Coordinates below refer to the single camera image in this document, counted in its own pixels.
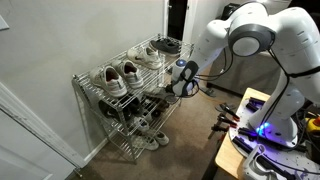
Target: door frame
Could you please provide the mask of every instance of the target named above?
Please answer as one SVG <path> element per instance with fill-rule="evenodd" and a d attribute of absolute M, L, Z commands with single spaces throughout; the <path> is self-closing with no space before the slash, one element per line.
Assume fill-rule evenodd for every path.
<path fill-rule="evenodd" d="M 163 6 L 163 32 L 162 34 L 167 37 L 168 35 L 168 18 L 169 18 L 169 0 L 164 0 Z M 194 26 L 196 10 L 197 10 L 198 0 L 188 0 L 186 17 L 184 20 L 184 30 L 182 41 L 186 43 L 191 43 L 192 30 Z"/>
<path fill-rule="evenodd" d="M 85 160 L 74 149 L 1 82 L 0 108 L 76 168 L 82 168 L 86 165 Z"/>

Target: brown carpet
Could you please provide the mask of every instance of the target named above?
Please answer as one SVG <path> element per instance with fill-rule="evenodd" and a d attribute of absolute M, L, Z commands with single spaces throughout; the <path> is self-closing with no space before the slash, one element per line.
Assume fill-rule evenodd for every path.
<path fill-rule="evenodd" d="M 216 98 L 199 92 L 193 98 L 183 99 L 181 107 L 173 112 L 161 128 L 170 139 L 167 146 L 159 147 L 156 151 L 145 150 L 138 158 L 137 165 L 134 165 L 119 156 L 114 145 L 107 144 L 81 170 L 82 179 L 201 179 L 221 135 L 216 133 L 211 140 L 207 139 L 219 114 L 215 106 L 227 102 L 237 107 L 241 100 L 218 90 L 215 92 Z"/>

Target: shoe rack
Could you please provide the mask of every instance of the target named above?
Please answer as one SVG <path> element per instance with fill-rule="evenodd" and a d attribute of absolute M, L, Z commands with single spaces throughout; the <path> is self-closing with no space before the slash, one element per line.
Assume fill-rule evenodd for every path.
<path fill-rule="evenodd" d="M 151 40 L 158 40 L 162 38 L 164 38 L 164 36 L 161 34 L 155 35 L 137 44 L 136 46 L 134 46 L 134 48 L 148 47 Z M 119 150 L 121 150 L 121 154 L 123 155 L 123 157 L 134 163 L 136 163 L 137 158 L 141 155 L 145 148 L 135 148 L 132 146 L 132 135 L 138 133 L 138 126 L 134 123 L 128 123 L 125 121 L 123 108 L 126 107 L 135 97 L 142 97 L 141 104 L 146 112 L 142 117 L 151 115 L 152 112 L 157 108 L 161 100 L 157 98 L 147 97 L 143 94 L 143 91 L 150 86 L 165 86 L 167 84 L 170 84 L 171 75 L 168 74 L 168 70 L 172 67 L 173 63 L 177 59 L 182 58 L 187 60 L 193 47 L 191 44 L 187 44 L 170 37 L 167 38 L 181 45 L 180 56 L 169 57 L 160 54 L 160 58 L 163 61 L 163 66 L 158 70 L 150 70 L 148 68 L 145 68 L 144 66 L 136 64 L 136 66 L 141 71 L 141 75 L 143 76 L 144 86 L 139 89 L 131 89 L 130 86 L 125 82 L 128 90 L 128 93 L 126 95 L 127 97 L 124 96 L 118 99 L 113 98 L 108 95 L 108 93 L 104 92 L 103 89 L 94 86 L 89 79 L 89 72 L 91 69 L 88 69 L 87 72 L 84 72 L 82 74 L 73 75 L 72 85 L 82 119 L 88 119 L 88 116 L 91 117 L 93 114 L 93 118 L 99 120 L 101 126 L 104 128 L 108 142 L 118 147 Z M 126 51 L 107 60 L 99 66 L 105 67 L 110 65 L 114 60 L 124 59 L 126 59 Z M 120 120 L 106 118 L 99 110 L 99 100 L 103 100 L 106 104 L 113 107 L 118 112 Z M 165 110 L 165 112 L 161 113 L 160 117 L 149 122 L 150 128 L 158 131 L 164 125 L 168 117 L 178 105 L 179 102 L 170 105 L 169 108 Z"/>

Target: door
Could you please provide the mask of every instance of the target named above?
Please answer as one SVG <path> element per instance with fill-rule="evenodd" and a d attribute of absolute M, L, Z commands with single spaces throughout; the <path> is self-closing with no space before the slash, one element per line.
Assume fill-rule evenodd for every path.
<path fill-rule="evenodd" d="M 188 0 L 169 0 L 168 36 L 182 40 Z"/>
<path fill-rule="evenodd" d="M 0 177 L 65 179 L 75 167 L 0 110 Z"/>

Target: wooden table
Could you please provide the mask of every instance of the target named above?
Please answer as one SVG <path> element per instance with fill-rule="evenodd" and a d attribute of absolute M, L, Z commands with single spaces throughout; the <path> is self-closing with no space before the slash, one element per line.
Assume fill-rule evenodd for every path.
<path fill-rule="evenodd" d="M 244 101 L 250 97 L 266 101 L 270 96 L 252 88 L 247 88 L 241 100 L 241 104 L 243 104 Z M 236 179 L 243 179 L 242 163 L 244 160 L 245 158 L 233 147 L 229 133 L 227 133 L 215 158 L 216 164 L 219 166 L 219 168 L 223 169 Z"/>

